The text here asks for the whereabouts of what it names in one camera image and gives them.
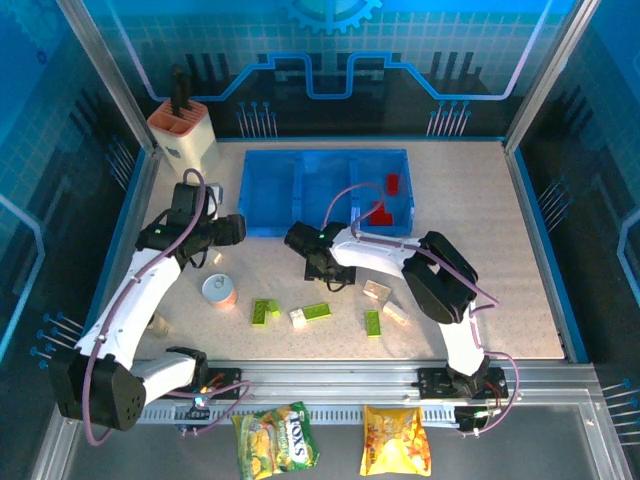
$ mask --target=white lego brick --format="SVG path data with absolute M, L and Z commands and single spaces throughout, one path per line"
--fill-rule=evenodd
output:
M 384 304 L 382 312 L 389 315 L 400 325 L 406 325 L 409 321 L 409 314 L 391 301 Z
M 221 258 L 222 254 L 219 251 L 213 248 L 207 251 L 207 265 L 217 265 Z
M 364 284 L 364 290 L 362 291 L 366 296 L 376 299 L 382 303 L 386 302 L 391 294 L 391 289 L 389 287 L 385 287 L 384 285 L 371 280 L 367 280 L 367 283 Z
M 289 312 L 293 328 L 302 328 L 307 324 L 307 319 L 304 316 L 304 312 L 301 308 Z

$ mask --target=white robotic arm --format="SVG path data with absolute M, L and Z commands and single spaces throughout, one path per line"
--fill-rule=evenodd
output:
M 366 237 L 420 246 L 418 238 L 391 239 L 369 233 Z M 414 250 L 360 241 L 353 236 L 349 228 L 344 228 L 335 236 L 329 251 L 336 262 L 343 267 L 367 268 L 402 279 L 405 278 L 402 272 L 404 262 L 416 255 Z M 478 371 L 484 361 L 484 350 L 476 346 L 471 331 L 471 322 L 475 322 L 475 319 L 469 316 L 471 308 L 473 304 L 470 302 L 464 310 L 460 323 L 438 323 L 447 347 L 449 367 L 469 377 Z
M 307 280 L 346 284 L 355 278 L 356 267 L 406 280 L 422 312 L 440 327 L 452 383 L 462 394 L 473 396 L 484 386 L 489 365 L 472 331 L 475 319 L 470 316 L 470 308 L 476 295 L 416 250 L 433 251 L 470 283 L 477 281 L 476 272 L 437 232 L 429 232 L 421 239 L 355 233 L 357 236 L 340 223 L 329 223 L 320 231 L 297 222 L 287 233 L 285 244 L 307 260 Z
M 209 207 L 200 212 L 197 221 L 193 220 L 197 192 L 197 187 L 176 184 L 171 208 L 138 236 L 125 278 L 100 318 L 73 350 L 59 349 L 52 357 L 50 379 L 62 415 L 84 418 L 81 399 L 85 375 L 91 378 L 91 422 L 118 430 L 131 428 L 144 406 L 156 398 L 181 387 L 199 390 L 202 386 L 208 367 L 206 354 L 198 350 L 173 347 L 156 360 L 133 365 L 140 338 L 160 300 L 182 269 L 188 263 L 195 264 L 192 257 L 206 254 L 212 245 L 235 245 L 246 235 L 241 215 L 217 218 L 222 194 L 219 186 L 206 188 L 205 205 Z M 186 225 L 192 221 L 194 227 L 185 237 Z M 178 237 L 184 240 L 169 250 Z M 166 257 L 136 276 L 163 252 L 168 253 Z M 122 297 L 125 288 L 128 294 Z M 112 312 L 117 298 L 119 306 Z M 108 315 L 110 323 L 104 334 Z M 92 357 L 96 342 L 101 345 L 97 356 Z M 88 368 L 90 358 L 95 358 L 92 369 Z

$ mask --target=metal base plate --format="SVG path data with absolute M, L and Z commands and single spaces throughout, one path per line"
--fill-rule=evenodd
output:
M 445 368 L 419 368 L 418 382 L 416 386 L 420 391 L 420 399 L 439 399 L 439 398 L 465 398 L 452 384 Z M 486 381 L 491 383 L 500 393 L 499 398 L 507 398 L 509 390 L 504 376 L 504 371 L 500 367 L 491 367 L 487 371 Z M 485 387 L 476 396 L 474 400 L 487 400 L 496 398 L 495 392 Z

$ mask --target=green lego brick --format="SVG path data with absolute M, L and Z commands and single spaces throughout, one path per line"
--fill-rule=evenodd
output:
M 267 324 L 268 306 L 269 302 L 267 300 L 254 300 L 253 316 L 251 317 L 251 324 L 254 327 L 264 327 Z
M 269 300 L 269 312 L 276 318 L 280 316 L 280 307 L 276 300 Z
M 307 320 L 317 320 L 319 318 L 325 318 L 331 315 L 328 303 L 319 303 L 317 305 L 309 305 L 302 309 L 304 312 L 304 318 Z
M 369 337 L 379 337 L 380 331 L 380 315 L 377 310 L 367 310 L 364 312 L 365 322 L 367 324 L 367 335 Z

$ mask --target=yellow snack bag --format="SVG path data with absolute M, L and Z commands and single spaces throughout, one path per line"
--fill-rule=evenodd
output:
M 431 475 L 431 452 L 418 408 L 364 407 L 364 453 L 360 475 Z

